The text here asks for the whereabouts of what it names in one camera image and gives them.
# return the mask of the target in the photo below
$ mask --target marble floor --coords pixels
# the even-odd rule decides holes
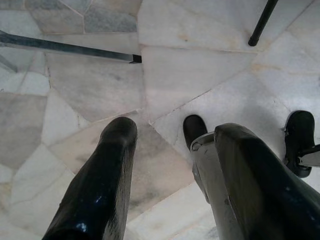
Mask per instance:
[[[125,239],[219,239],[191,172],[186,116],[201,115],[211,131],[241,124],[283,159],[286,119],[307,110],[320,144],[320,0],[279,1],[260,42],[249,47],[265,3],[143,0],[134,9],[137,32],[85,34],[44,34],[50,31],[29,12],[0,10],[2,31],[141,54],[143,61],[0,48],[18,66],[18,73],[0,66],[0,240],[42,238],[117,116],[138,126]],[[320,192],[319,168],[304,180]]]

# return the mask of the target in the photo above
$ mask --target black metal pole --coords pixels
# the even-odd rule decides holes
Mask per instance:
[[[261,36],[262,31],[264,30],[273,10],[275,9],[275,6],[277,5],[278,0],[268,0],[266,3],[264,10],[261,14],[261,17],[254,29],[254,32],[252,36],[250,37],[250,40],[248,44],[252,47],[257,45],[259,38]]]
[[[8,34],[4,31],[0,31],[0,47],[9,47],[17,49],[36,50],[49,53],[67,53],[87,55],[92,57],[124,60],[130,63],[141,63],[142,58],[140,55],[126,54],[115,51],[107,51],[101,49],[95,49],[91,47],[77,46],[66,43],[60,43],[55,41],[47,41],[37,38],[18,36]]]

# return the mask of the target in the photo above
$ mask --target stone floor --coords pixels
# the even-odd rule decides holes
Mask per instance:
[[[22,1],[13,2],[20,8]],[[89,14],[89,1],[59,2]],[[125,239],[218,239],[191,173],[186,116],[201,115],[210,130],[244,125],[283,159],[286,119],[307,110],[320,143],[320,0],[279,1],[260,42],[249,47],[265,2],[143,0],[138,33],[43,35],[50,31],[35,22],[43,11],[1,10],[2,31],[142,54],[143,64],[0,48],[19,69],[0,67],[0,240],[42,238],[70,181],[117,116],[138,125]],[[57,23],[55,16],[46,26]],[[320,192],[319,168],[305,181]]]

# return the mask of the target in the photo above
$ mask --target foot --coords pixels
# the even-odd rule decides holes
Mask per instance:
[[[310,174],[311,167],[299,165],[299,153],[310,149],[314,142],[315,119],[308,111],[295,111],[285,126],[285,160],[286,166],[298,177],[305,178]]]
[[[208,130],[201,117],[190,115],[183,121],[183,133],[186,147],[190,150],[191,143],[198,137],[207,134]]]

